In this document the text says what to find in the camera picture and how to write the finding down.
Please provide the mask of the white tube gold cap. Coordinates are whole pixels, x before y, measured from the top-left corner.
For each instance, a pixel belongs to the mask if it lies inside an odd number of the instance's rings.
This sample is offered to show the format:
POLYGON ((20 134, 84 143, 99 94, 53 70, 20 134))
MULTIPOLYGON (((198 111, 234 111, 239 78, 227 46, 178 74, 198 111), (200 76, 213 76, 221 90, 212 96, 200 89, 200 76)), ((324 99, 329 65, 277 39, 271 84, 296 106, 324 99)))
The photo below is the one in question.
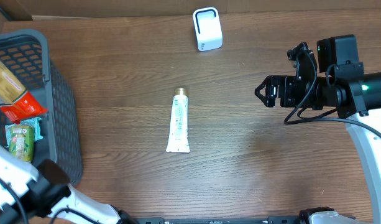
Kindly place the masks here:
POLYGON ((177 88, 174 92, 166 152, 189 153, 188 92, 177 88))

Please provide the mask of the orange spaghetti packet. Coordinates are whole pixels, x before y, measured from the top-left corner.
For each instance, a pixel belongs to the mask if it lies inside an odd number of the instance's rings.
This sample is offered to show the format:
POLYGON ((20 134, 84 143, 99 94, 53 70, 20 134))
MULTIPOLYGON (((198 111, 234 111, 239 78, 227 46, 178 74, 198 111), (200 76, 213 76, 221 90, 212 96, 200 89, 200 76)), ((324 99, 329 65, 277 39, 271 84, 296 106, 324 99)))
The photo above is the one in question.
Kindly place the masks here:
POLYGON ((1 61, 0 110, 16 124, 48 111, 1 61))

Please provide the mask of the green juice carton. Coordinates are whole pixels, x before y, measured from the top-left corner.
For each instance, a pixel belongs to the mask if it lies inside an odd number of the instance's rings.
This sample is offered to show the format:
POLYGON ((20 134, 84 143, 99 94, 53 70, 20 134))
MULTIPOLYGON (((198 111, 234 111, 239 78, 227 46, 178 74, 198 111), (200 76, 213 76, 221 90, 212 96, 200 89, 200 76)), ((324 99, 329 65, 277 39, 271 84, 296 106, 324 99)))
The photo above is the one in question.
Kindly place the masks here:
POLYGON ((10 153, 25 162, 34 157, 34 128, 27 125, 15 125, 11 129, 10 153))

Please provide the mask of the teal snack packet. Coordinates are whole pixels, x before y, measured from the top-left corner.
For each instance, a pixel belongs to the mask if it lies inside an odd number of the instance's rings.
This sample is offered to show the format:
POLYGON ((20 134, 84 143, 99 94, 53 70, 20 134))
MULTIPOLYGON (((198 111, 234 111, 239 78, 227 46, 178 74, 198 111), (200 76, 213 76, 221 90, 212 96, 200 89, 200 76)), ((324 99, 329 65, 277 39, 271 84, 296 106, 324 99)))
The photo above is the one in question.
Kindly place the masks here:
POLYGON ((44 137, 40 133, 40 121, 42 119, 39 117, 29 118, 26 120, 21 121, 19 124, 10 124, 5 125, 5 133, 6 133, 6 142, 7 142, 7 148, 10 147, 10 141, 12 139, 11 136, 11 128, 14 126, 22 125, 22 126, 31 126, 34 129, 34 141, 38 141, 43 139, 44 137))

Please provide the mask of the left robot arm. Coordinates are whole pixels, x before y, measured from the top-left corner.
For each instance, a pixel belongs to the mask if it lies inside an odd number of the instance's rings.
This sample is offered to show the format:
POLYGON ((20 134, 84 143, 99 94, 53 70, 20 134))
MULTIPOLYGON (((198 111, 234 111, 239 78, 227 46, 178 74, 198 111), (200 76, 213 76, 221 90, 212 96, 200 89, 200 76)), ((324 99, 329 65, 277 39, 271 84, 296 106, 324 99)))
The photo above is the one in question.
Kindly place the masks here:
POLYGON ((75 189, 53 161, 34 167, 0 145, 0 224, 28 223, 33 217, 72 223, 136 223, 125 211, 75 189))

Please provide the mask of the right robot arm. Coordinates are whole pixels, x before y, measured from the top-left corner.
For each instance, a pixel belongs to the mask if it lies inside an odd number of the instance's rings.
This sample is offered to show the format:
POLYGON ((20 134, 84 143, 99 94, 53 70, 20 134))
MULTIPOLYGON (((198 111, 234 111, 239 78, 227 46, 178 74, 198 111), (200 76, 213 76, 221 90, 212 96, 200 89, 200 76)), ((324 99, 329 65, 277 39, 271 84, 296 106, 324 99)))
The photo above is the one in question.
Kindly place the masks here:
POLYGON ((364 171, 373 222, 381 223, 381 73, 321 77, 314 70, 302 75, 271 75, 255 89, 266 106, 292 108, 286 125, 344 123, 364 171))

